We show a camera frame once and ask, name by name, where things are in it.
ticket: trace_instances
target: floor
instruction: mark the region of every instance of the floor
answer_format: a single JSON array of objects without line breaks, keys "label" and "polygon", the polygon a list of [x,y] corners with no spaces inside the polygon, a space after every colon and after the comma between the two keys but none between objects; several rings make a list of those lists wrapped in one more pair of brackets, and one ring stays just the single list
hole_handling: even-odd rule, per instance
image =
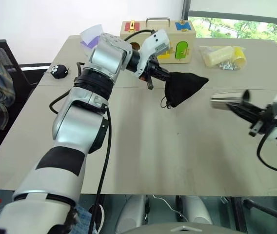
[{"label": "floor", "polygon": [[[11,201],[12,194],[12,191],[0,190],[0,209]],[[128,197],[129,195],[105,196],[105,223],[101,232],[102,234],[114,233],[118,216]],[[175,196],[161,197],[165,198],[173,208],[175,207]],[[94,198],[94,195],[81,195],[79,203],[82,207],[88,209],[92,205]],[[149,224],[176,221],[175,213],[163,201],[152,197],[150,199],[151,211],[148,218]],[[234,217],[229,203],[222,203],[220,197],[203,196],[201,199],[205,203],[214,225],[235,229]],[[253,197],[252,199],[277,210],[277,197]],[[249,234],[277,234],[276,218],[255,209],[249,211],[244,208],[244,214]]]}]

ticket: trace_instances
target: chair leg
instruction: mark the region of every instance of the chair leg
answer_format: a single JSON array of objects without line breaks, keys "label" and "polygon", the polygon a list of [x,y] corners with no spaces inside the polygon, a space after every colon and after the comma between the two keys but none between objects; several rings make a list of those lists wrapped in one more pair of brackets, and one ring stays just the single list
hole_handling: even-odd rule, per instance
[{"label": "chair leg", "polygon": [[269,208],[266,208],[264,206],[261,206],[257,203],[255,203],[254,201],[250,200],[250,199],[245,199],[243,201],[243,204],[244,206],[247,208],[247,209],[251,209],[251,208],[256,208],[258,210],[261,210],[262,212],[265,212],[271,216],[274,216],[275,218],[277,218],[277,211],[275,210],[272,210],[272,209],[269,209]]}]

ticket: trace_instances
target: table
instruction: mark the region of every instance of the table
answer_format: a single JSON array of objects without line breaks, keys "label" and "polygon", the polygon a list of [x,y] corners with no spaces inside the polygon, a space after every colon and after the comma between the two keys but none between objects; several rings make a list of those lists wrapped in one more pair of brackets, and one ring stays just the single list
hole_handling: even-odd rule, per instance
[{"label": "table", "polygon": [[[43,76],[40,85],[72,86],[74,78],[78,75],[76,62],[86,62],[87,56],[81,49],[80,36],[70,36],[52,65],[64,64],[69,67],[69,75],[64,80],[54,79],[51,74]],[[230,72],[220,69],[207,69],[203,63],[199,46],[240,45],[245,48],[247,66],[240,71]],[[258,39],[208,39],[196,38],[193,57],[190,63],[163,64],[171,72],[191,72],[198,76],[209,78],[205,89],[263,89],[277,90],[277,44],[271,40]],[[164,83],[153,79],[154,87],[163,88]],[[145,88],[145,82],[133,77],[132,73],[125,71],[118,77],[115,87]]]},{"label": "table", "polygon": [[[213,40],[198,39],[197,43],[210,45]],[[224,40],[217,39],[216,43],[235,43],[235,40]],[[245,43],[246,52],[251,53],[248,41],[241,42]],[[250,42],[253,46],[261,45],[256,40]],[[270,51],[272,49],[272,54],[275,53],[273,42],[263,43],[267,49],[271,45]],[[53,64],[67,65],[71,73],[63,80],[55,80],[50,74],[43,76],[2,143],[0,189],[15,190],[33,165],[53,146],[51,129],[55,115],[48,104],[72,87],[75,63],[85,57],[83,53],[76,54],[75,49],[79,46],[76,36],[66,41]],[[168,67],[175,70],[183,70],[184,67],[183,71],[186,71],[189,66],[197,64],[194,67],[198,71],[212,75],[209,69],[200,67],[198,56],[194,54],[191,64],[171,64]],[[65,61],[69,60],[65,58],[74,62],[67,64]],[[244,72],[251,74],[255,68],[248,54],[247,58],[249,63]],[[277,93],[277,82],[272,81],[272,77],[267,78],[267,70],[264,71],[266,77],[254,80],[248,77],[244,81],[240,77],[243,70],[237,73],[217,72],[218,75],[210,77],[202,90],[171,110],[160,107],[164,96],[162,82],[155,82],[157,87],[151,91],[144,82],[129,78],[128,72],[122,72],[109,100],[113,137],[102,193],[277,195],[277,172],[267,169],[256,157],[260,137],[248,135],[249,124],[246,121],[229,111],[212,109],[209,103],[212,93],[224,89],[233,91],[241,85],[244,88],[252,86],[252,103],[264,107]],[[55,108],[60,108],[61,104],[57,103]],[[82,193],[96,192],[106,145],[107,138],[100,150],[87,156]],[[267,162],[277,167],[276,142],[266,143],[262,154]]]}]

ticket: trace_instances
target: silver robotic arm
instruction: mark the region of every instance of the silver robotic arm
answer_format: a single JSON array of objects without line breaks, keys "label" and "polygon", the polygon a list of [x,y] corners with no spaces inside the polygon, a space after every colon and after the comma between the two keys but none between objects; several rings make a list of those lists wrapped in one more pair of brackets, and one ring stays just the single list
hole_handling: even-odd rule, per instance
[{"label": "silver robotic arm", "polygon": [[0,229],[8,234],[68,233],[76,223],[74,209],[81,193],[86,157],[103,143],[108,120],[102,115],[121,70],[140,77],[169,73],[155,55],[169,48],[164,30],[148,37],[140,51],[103,33],[81,76],[74,83],[52,128],[54,146],[33,167],[0,215]]}]

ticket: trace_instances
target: metal handle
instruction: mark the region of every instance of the metal handle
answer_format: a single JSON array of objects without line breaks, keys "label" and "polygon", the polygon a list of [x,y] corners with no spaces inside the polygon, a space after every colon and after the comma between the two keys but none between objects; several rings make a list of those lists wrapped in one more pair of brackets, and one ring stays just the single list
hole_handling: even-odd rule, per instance
[{"label": "metal handle", "polygon": [[146,19],[146,27],[147,27],[147,21],[149,20],[167,20],[169,22],[169,27],[170,27],[170,24],[171,24],[171,21],[170,21],[170,18],[168,17],[150,17],[150,18],[147,18]]}]

